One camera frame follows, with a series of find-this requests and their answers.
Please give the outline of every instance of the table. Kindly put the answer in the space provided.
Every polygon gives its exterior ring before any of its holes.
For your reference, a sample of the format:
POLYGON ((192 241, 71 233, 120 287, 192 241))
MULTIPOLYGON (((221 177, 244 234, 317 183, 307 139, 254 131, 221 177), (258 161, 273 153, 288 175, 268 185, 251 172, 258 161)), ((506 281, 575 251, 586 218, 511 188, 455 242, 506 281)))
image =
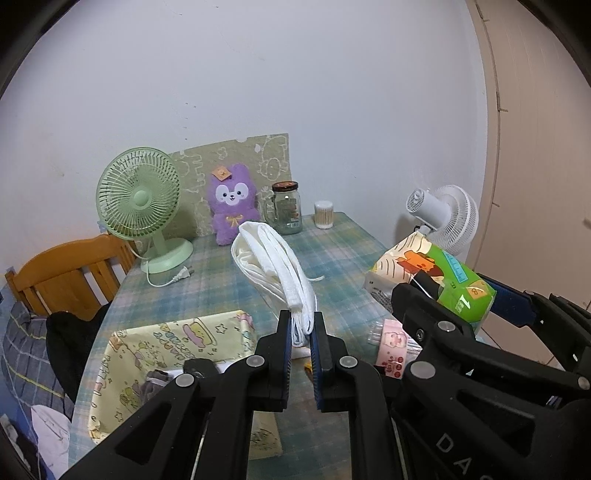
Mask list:
MULTIPOLYGON (((362 285, 365 273, 386 248, 344 213, 335 213, 335 225, 329 230, 317 229, 311 216, 303 218, 303 226, 302 232, 285 240, 308 278, 325 276, 313 288, 327 331, 342 338, 351 355, 373 362, 376 347, 366 341, 369 324, 389 314, 362 285)), ((252 315, 259 337, 275 332, 277 320, 234 264, 230 247, 217 246, 213 235, 197 238, 185 265, 192 265, 194 274, 168 287, 149 286, 138 264, 122 282, 94 342, 78 392, 70 465, 95 445, 87 430, 90 400, 105 346, 115 330, 242 309, 252 315)), ((151 280, 164 283, 176 272, 151 275, 151 280)), ((288 408, 277 414, 284 454, 250 461, 249 479, 351 478, 348 416, 316 410, 304 363, 305 359, 293 361, 288 408)))

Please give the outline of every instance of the chair backrest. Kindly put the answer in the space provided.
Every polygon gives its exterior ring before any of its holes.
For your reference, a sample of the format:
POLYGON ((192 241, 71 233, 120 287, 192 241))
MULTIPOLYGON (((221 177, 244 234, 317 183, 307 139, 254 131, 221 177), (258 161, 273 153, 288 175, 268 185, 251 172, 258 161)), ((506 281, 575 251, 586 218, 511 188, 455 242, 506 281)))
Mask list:
POLYGON ((135 261, 129 246, 128 242, 108 234, 68 242, 38 254, 19 273, 8 272, 6 280, 17 300, 37 315, 64 310, 83 320, 92 320, 100 302, 82 268, 90 270, 107 301, 112 301, 119 281, 109 259, 116 257, 127 273, 135 261))

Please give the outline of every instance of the green desk fan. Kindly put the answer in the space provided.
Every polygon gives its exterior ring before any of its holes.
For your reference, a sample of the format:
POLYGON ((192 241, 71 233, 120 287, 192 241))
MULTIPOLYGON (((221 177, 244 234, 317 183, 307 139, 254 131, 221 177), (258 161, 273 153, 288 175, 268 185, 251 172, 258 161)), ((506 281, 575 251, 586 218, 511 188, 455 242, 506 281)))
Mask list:
POLYGON ((177 267, 193 253, 191 242, 165 240, 162 235, 178 211, 180 193, 180 179, 170 157, 155 148, 123 152, 100 177, 96 208, 107 230, 124 240, 151 237, 153 245, 141 264, 147 274, 177 267))

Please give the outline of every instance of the screw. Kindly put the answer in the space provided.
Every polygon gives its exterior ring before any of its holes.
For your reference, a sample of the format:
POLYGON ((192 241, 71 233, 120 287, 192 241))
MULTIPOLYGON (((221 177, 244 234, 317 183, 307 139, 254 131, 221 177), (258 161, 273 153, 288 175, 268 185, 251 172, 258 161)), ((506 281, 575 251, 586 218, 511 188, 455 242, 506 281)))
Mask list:
POLYGON ((249 367, 260 367, 265 363, 265 359, 260 355, 251 355, 246 359, 246 364, 249 367))
POLYGON ((579 377, 577 383, 583 390, 588 390, 589 387, 591 387, 591 385, 589 384, 589 380, 587 380, 585 377, 579 377))
POLYGON ((193 382, 195 382, 195 378, 191 374, 180 374, 176 379, 174 379, 174 382, 179 387, 190 387, 193 385, 193 382))
POLYGON ((354 356, 342 356, 339 360, 340 366, 345 368, 353 368, 357 365, 357 359, 354 356))
POLYGON ((456 326, 447 320, 442 320, 437 324, 437 326, 444 332, 453 332, 456 329, 456 326))
POLYGON ((429 362, 413 362, 410 364, 410 372, 417 378, 428 380, 435 376, 435 367, 429 362))

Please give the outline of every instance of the white desk fan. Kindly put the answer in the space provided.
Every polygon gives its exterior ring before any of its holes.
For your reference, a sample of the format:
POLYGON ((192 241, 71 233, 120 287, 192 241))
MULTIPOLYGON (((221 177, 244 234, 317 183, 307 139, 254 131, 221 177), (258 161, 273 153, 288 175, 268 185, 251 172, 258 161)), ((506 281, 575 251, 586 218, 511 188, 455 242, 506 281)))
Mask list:
POLYGON ((457 185, 432 192, 416 189, 408 197, 407 210, 424 223, 419 231, 451 255, 461 253, 478 228, 476 202, 457 185))
POLYGON ((164 240, 162 230, 176 215, 181 187, 170 157, 155 148, 132 148, 105 169, 96 188, 96 208, 109 232, 124 240, 151 237, 141 268, 170 270, 191 256, 184 238, 164 240))

